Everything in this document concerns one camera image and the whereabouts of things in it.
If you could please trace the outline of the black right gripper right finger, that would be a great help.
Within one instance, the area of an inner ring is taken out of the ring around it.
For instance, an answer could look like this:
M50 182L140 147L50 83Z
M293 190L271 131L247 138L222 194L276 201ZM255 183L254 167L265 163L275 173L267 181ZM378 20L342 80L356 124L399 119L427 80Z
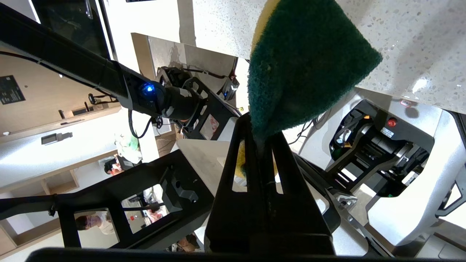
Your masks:
M264 144L264 194L274 251L335 254L332 234L282 133Z

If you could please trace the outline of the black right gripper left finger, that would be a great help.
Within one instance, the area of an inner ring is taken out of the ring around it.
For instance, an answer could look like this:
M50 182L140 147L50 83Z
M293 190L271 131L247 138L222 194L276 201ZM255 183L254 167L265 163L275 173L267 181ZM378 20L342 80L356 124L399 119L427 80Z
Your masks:
M246 192L233 191L240 142L245 142ZM267 183L270 156L255 141L250 114L235 123L226 162L205 230L206 251L212 253L267 254L270 252Z

